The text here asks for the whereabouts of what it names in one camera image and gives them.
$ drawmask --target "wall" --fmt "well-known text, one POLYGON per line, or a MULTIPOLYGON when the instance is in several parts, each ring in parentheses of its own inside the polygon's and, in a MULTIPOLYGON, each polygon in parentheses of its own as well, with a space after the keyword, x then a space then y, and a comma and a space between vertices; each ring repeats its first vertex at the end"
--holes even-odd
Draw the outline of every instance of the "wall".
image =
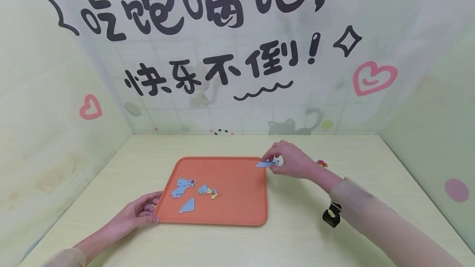
POLYGON ((131 131, 78 39, 57 27, 46 0, 2 0, 1 10, 0 258, 11 267, 131 131), (88 95, 100 109, 85 111, 85 120, 80 109, 88 95))
POLYGON ((378 134, 468 21, 452 6, 452 0, 60 4, 134 133, 220 135, 378 134), (450 19, 439 21, 448 11, 450 19), (222 68, 213 67, 214 57, 226 59, 222 68))
POLYGON ((382 138, 475 251, 475 27, 441 57, 382 138))

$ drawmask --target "pink circle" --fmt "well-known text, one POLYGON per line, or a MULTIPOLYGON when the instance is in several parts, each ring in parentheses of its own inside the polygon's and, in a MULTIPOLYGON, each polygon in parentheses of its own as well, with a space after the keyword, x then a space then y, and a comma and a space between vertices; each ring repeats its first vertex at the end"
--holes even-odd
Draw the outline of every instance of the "pink circle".
POLYGON ((468 199, 470 192, 467 185, 461 180, 451 178, 445 182, 444 185, 447 195, 456 202, 465 202, 468 199))

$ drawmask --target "green dot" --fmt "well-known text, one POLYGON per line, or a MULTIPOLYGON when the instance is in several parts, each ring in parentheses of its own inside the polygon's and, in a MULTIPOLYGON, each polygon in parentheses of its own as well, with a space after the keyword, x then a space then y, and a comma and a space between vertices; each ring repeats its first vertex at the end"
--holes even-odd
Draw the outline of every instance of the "green dot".
POLYGON ((324 121, 324 122, 322 122, 321 127, 322 127, 323 130, 328 130, 331 127, 333 127, 333 121, 324 121))
POLYGON ((133 104, 132 102, 127 102, 125 105, 124 105, 125 109, 127 110, 127 112, 129 114, 131 114, 132 116, 134 117, 140 117, 141 115, 141 111, 140 111, 140 108, 133 104))

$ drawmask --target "light green wall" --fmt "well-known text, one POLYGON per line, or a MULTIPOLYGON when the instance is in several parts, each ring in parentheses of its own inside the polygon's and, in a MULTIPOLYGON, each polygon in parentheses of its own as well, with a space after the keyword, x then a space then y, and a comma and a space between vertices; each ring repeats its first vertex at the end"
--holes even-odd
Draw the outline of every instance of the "light green wall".
POLYGON ((475 249, 474 120, 475 29, 472 29, 440 59, 395 112, 381 135, 472 250, 475 249), (460 182, 446 182, 449 179, 460 182))
POLYGON ((46 0, 0 5, 0 266, 13 267, 132 132, 46 0), (102 116, 82 119, 87 95, 102 116))

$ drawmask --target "exclamation mark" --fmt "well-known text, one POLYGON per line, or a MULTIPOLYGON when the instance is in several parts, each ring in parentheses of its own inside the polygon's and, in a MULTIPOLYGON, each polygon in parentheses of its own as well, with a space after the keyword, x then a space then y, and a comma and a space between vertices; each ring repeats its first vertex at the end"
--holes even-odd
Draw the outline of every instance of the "exclamation mark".
POLYGON ((317 54, 318 51, 318 45, 320 43, 320 33, 316 32, 312 36, 312 42, 310 42, 310 58, 308 59, 308 64, 313 64, 315 63, 315 55, 317 54))

